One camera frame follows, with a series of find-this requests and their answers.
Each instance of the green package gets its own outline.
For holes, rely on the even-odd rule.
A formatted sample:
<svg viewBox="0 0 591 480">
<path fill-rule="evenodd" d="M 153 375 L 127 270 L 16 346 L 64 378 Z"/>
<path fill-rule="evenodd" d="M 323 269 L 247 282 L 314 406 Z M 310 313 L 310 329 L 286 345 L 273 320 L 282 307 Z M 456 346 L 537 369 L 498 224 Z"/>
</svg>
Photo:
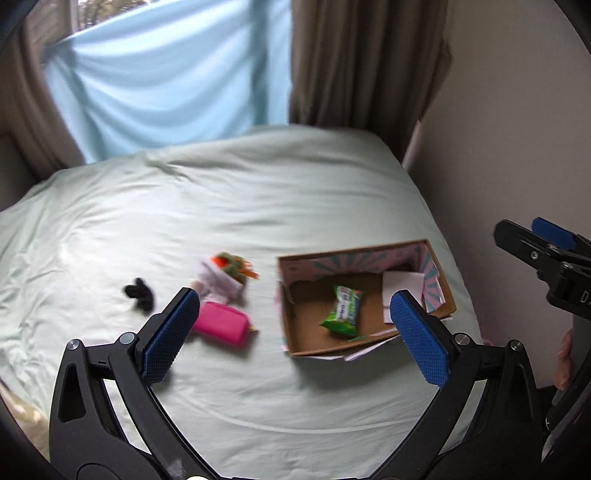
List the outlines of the green package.
<svg viewBox="0 0 591 480">
<path fill-rule="evenodd" d="M 361 292 L 352 288 L 335 286 L 335 309 L 327 319 L 320 324 L 334 333 L 341 333 L 350 337 L 357 336 L 357 314 L 359 313 L 359 299 Z"/>
</svg>

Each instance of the brown curtain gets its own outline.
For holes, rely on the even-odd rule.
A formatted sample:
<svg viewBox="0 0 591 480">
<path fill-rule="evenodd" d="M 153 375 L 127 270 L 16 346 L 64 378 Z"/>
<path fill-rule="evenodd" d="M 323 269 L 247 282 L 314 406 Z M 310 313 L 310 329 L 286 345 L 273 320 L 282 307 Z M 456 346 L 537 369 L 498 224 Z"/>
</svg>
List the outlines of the brown curtain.
<svg viewBox="0 0 591 480">
<path fill-rule="evenodd" d="M 0 121 L 36 178 L 44 180 L 82 165 L 83 157 L 49 94 L 29 24 L 27 18 L 0 57 Z"/>
<path fill-rule="evenodd" d="M 378 134 L 402 161 L 449 61 L 447 0 L 292 0 L 290 121 Z"/>
</svg>

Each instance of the white curved line on sheet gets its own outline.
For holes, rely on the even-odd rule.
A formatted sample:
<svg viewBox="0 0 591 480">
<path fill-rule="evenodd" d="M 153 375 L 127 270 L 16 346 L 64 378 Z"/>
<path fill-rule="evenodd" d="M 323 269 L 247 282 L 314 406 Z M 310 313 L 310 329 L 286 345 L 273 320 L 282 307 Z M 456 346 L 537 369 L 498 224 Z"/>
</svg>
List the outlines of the white curved line on sheet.
<svg viewBox="0 0 591 480">
<path fill-rule="evenodd" d="M 233 425 L 238 425 L 241 427 L 246 427 L 255 430 L 264 430 L 266 432 L 275 432 L 275 433 L 295 433 L 295 434 L 312 434 L 312 435 L 323 435 L 323 434 L 331 434 L 331 433 L 349 433 L 349 432 L 362 432 L 363 430 L 370 430 L 370 429 L 378 429 L 380 427 L 391 427 L 393 425 L 400 425 L 403 423 L 407 423 L 409 421 L 418 421 L 420 417 L 412 417 L 409 419 L 404 420 L 393 420 L 393 421 L 383 421 L 380 423 L 373 423 L 370 425 L 360 425 L 358 427 L 344 427 L 340 429 L 286 429 L 283 427 L 271 427 L 269 425 L 260 425 L 258 423 L 252 423 L 250 421 L 243 421 L 233 419 L 231 417 L 227 417 L 221 413 L 215 412 L 210 408 L 206 407 L 201 402 L 195 402 L 193 399 L 193 404 L 195 404 L 198 408 L 200 408 L 205 413 L 210 414 L 212 417 L 216 417 L 221 421 L 225 421 L 226 423 L 231 423 Z"/>
</svg>

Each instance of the light blue curtain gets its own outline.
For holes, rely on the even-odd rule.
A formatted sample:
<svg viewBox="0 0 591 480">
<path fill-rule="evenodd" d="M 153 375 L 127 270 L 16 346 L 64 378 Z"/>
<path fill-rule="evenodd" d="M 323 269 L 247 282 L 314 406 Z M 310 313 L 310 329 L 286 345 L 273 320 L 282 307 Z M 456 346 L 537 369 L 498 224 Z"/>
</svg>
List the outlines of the light blue curtain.
<svg viewBox="0 0 591 480">
<path fill-rule="evenodd" d="M 161 0 L 43 54 L 87 163 L 284 124 L 290 0 Z"/>
</svg>

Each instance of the bed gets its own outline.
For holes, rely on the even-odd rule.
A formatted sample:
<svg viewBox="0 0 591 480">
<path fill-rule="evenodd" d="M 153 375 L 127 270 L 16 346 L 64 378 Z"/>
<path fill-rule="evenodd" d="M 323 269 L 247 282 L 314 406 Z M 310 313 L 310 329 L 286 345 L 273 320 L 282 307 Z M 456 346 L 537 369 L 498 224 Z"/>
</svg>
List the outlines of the bed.
<svg viewBox="0 0 591 480">
<path fill-rule="evenodd" d="M 160 311 L 205 255 L 235 252 L 261 274 L 239 306 L 260 329 L 254 344 L 237 353 L 190 339 L 154 391 L 221 475 L 363 478 L 437 389 L 400 341 L 352 362 L 286 356 L 275 258 L 419 238 L 430 240 L 457 304 L 448 328 L 480 342 L 444 238 L 373 134 L 266 127 L 59 171 L 0 213 L 0 378 L 48 413 L 69 339 L 112 342 L 145 322 L 124 285 L 144 278 Z M 109 391 L 128 437 L 143 447 Z M 480 392 L 447 447 L 462 438 Z"/>
</svg>

